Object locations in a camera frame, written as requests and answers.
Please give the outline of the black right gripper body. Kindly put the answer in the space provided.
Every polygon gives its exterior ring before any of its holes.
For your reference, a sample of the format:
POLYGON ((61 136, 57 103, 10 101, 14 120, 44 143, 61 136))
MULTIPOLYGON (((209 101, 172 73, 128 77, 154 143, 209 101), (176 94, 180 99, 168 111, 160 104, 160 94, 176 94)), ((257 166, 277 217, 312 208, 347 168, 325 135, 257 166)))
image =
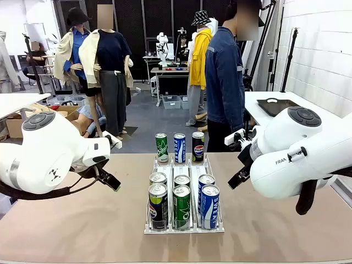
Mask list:
POLYGON ((252 158, 250 156, 250 148, 251 144, 248 144, 241 153, 238 155, 239 161, 244 165, 244 167, 239 171, 239 175, 241 177, 247 177, 249 175, 249 171, 252 165, 252 158))

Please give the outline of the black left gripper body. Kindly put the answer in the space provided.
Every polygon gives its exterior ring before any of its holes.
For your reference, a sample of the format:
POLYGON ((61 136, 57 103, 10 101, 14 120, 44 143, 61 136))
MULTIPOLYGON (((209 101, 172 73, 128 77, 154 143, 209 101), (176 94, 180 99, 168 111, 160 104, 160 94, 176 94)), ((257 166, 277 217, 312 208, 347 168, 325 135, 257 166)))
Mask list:
POLYGON ((83 178, 106 178, 110 175, 105 169, 104 166, 108 163, 109 159, 98 162, 90 167, 83 167, 83 169, 79 169, 76 171, 78 175, 83 178))

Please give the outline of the black serving tray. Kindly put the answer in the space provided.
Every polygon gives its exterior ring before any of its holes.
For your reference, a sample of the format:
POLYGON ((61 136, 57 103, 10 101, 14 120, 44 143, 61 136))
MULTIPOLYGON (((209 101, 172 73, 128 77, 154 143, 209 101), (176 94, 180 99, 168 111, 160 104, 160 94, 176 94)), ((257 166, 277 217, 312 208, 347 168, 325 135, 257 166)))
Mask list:
POLYGON ((298 107, 299 105, 291 100, 268 98, 257 100, 259 107, 264 110, 269 116, 275 117, 282 110, 289 107, 298 107))

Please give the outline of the seated person in black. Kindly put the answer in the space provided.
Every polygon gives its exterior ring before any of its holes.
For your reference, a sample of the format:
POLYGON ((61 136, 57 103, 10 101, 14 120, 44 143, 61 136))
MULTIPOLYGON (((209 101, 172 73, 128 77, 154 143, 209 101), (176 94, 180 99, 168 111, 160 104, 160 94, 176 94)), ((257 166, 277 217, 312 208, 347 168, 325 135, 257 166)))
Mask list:
MULTIPOLYGON (((44 56, 46 55, 45 48, 42 43, 34 41, 31 43, 31 51, 32 51, 32 56, 34 57, 34 62, 36 66, 43 67, 45 65, 46 59, 44 56)), ((23 74, 31 79, 31 80, 36 80, 34 76, 34 72, 32 70, 32 66, 30 65, 29 62, 29 55, 26 56, 26 61, 27 61, 27 66, 25 66, 22 71, 23 74)))

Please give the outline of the lying mannequin in blue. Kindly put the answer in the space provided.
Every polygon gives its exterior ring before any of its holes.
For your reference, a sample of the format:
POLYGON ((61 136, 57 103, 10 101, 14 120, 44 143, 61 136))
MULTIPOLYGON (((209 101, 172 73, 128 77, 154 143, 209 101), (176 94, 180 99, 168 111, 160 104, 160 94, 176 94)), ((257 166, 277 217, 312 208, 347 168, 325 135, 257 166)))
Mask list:
MULTIPOLYGON (((99 125, 101 130, 104 131, 107 119, 99 106, 96 106, 96 109, 99 125)), ((71 121, 71 123, 79 130, 81 136, 84 138, 94 138, 97 134, 97 126, 94 122, 89 105, 80 107, 78 109, 78 117, 76 120, 71 121)))

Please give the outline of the green soda can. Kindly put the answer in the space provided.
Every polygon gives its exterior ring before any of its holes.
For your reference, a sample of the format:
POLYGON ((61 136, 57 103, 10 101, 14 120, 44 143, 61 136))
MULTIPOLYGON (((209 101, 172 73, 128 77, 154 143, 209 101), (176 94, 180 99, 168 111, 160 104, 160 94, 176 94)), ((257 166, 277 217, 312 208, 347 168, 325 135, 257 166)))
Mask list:
POLYGON ((177 230, 189 229, 190 188, 187 185, 173 188, 173 219, 177 230))
POLYGON ((174 177, 174 187, 186 185, 190 187, 190 177, 188 175, 177 175, 174 177))

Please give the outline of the green Chilsung display can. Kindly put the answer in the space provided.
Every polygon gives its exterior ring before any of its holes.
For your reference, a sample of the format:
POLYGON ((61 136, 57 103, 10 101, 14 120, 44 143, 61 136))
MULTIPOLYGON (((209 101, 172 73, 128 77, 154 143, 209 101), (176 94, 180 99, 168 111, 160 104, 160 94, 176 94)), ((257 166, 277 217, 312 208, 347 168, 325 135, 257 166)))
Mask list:
POLYGON ((157 133, 155 135, 157 147, 157 159, 159 162, 168 162, 168 141, 165 133, 157 133))

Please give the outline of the blue Pocari display can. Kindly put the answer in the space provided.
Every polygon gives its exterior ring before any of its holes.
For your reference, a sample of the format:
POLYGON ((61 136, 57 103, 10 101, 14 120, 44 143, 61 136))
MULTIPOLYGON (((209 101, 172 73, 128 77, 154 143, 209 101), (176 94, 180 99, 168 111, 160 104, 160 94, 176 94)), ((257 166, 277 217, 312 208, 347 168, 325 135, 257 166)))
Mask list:
POLYGON ((186 137, 184 134, 176 133, 174 135, 174 154, 177 163, 186 161, 186 137))

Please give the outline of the grey storage bin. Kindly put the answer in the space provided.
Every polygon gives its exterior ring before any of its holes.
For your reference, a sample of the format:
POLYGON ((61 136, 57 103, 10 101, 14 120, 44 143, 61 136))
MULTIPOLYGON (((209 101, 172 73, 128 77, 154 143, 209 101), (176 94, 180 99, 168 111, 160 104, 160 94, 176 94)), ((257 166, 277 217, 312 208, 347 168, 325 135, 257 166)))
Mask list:
POLYGON ((177 95, 165 95, 162 100, 165 109, 181 109, 180 97, 177 95))

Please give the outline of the large white side table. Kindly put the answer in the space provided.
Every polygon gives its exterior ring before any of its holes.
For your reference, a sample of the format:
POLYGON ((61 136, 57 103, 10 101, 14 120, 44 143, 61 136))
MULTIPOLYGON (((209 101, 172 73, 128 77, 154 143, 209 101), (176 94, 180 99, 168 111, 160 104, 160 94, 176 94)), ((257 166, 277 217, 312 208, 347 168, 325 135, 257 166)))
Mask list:
POLYGON ((291 100, 296 104, 316 112, 327 124, 335 123, 352 113, 352 101, 326 92, 315 93, 312 96, 297 95, 287 91, 249 91, 245 93, 245 109, 256 124, 267 125, 273 117, 268 115, 258 104, 258 100, 276 98, 291 100))

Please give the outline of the brown cardboard box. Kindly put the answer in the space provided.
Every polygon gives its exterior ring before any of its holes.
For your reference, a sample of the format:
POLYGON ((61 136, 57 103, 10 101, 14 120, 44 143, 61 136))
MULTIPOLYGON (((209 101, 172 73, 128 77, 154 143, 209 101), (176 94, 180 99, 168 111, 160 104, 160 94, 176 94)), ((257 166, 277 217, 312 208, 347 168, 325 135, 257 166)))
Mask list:
POLYGON ((16 112, 10 115, 5 123, 8 129, 10 138, 22 138, 21 126, 24 120, 31 117, 32 115, 39 112, 58 112, 69 121, 76 120, 78 118, 78 109, 80 106, 44 106, 39 103, 33 103, 28 106, 27 110, 24 111, 24 118, 21 112, 16 112))

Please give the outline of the mannequin in yellow raincoat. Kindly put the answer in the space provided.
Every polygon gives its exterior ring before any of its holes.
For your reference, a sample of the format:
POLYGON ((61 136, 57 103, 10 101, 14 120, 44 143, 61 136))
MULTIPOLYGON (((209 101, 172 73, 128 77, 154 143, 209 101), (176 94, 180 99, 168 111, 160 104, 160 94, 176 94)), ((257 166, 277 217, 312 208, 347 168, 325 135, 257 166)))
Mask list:
POLYGON ((193 127, 197 122, 196 115, 204 112, 206 51, 213 36, 211 29, 207 26, 210 22, 205 10, 196 12, 192 22, 192 25, 197 27, 197 34, 189 65, 189 120, 185 124, 187 127, 193 127))

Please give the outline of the tall black tripod pole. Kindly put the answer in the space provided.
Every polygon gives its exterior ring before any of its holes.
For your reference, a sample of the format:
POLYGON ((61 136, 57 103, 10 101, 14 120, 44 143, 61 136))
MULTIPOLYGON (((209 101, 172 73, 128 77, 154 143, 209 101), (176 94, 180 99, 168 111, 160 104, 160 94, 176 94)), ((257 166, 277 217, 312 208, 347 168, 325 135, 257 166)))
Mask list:
POLYGON ((287 85, 290 65, 291 65, 291 62, 292 62, 292 59, 293 59, 293 52, 294 52, 294 47, 295 47, 297 36, 298 36, 298 28, 295 27, 294 31, 293 31, 293 34, 292 34, 291 44, 290 44, 290 47, 289 47, 289 53, 288 53, 288 56, 287 56, 287 62, 286 62, 286 65, 285 65, 285 71, 284 71, 283 80, 282 80, 282 85, 281 85, 281 88, 280 88, 280 92, 281 93, 285 93, 285 88, 286 88, 286 85, 287 85))

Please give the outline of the black leaning stand poles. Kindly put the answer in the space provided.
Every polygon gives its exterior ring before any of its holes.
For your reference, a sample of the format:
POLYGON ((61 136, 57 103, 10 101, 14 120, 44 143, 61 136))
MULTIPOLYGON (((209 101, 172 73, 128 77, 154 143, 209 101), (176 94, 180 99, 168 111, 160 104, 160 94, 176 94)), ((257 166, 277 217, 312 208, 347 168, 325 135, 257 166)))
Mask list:
POLYGON ((259 72, 259 64, 262 57, 265 41, 270 29, 270 24, 274 16, 277 0, 261 0, 262 9, 260 11, 260 18, 264 22, 264 26, 258 29, 258 40, 252 41, 250 53, 247 60, 247 68, 249 69, 250 88, 253 91, 255 87, 256 78, 259 72))

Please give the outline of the white humanoid robot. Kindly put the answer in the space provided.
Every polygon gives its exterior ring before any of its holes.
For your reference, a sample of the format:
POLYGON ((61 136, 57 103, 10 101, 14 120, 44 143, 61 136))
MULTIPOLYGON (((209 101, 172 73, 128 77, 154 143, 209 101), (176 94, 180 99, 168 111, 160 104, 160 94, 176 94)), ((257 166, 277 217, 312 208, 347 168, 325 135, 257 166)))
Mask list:
POLYGON ((158 43, 156 44, 157 54, 161 60, 159 64, 161 67, 164 68, 167 66, 166 57, 168 54, 168 37, 163 32, 160 32, 156 38, 158 41, 158 43))

